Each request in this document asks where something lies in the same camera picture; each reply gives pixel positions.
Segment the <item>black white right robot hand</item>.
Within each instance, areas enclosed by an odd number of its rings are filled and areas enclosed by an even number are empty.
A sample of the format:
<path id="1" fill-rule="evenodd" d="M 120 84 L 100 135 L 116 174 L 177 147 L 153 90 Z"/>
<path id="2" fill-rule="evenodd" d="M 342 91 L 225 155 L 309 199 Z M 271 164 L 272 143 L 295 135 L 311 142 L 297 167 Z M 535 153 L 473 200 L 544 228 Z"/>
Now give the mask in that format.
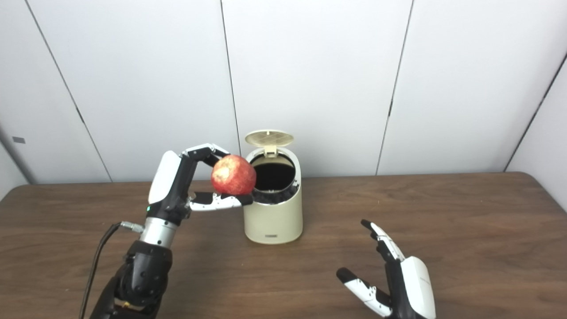
<path id="1" fill-rule="evenodd" d="M 425 263 L 415 256 L 406 257 L 375 223 L 362 219 L 361 224 L 370 230 L 371 238 L 377 242 L 377 252 L 385 261 L 389 292 L 371 285 L 346 267 L 336 271 L 339 281 L 383 319 L 435 319 L 433 287 Z"/>

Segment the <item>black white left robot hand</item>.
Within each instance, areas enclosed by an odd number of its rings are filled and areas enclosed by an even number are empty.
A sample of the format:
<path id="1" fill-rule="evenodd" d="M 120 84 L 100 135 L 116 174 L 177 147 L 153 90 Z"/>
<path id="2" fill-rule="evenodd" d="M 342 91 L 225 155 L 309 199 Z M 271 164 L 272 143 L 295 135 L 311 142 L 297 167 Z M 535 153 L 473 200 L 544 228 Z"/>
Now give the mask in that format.
<path id="1" fill-rule="evenodd" d="M 178 154 L 167 151 L 162 156 L 148 193 L 147 218 L 158 218 L 179 226 L 192 211 L 224 210 L 253 204 L 251 192 L 196 192 L 190 186 L 199 162 L 213 167 L 231 154 L 216 144 L 206 143 Z"/>

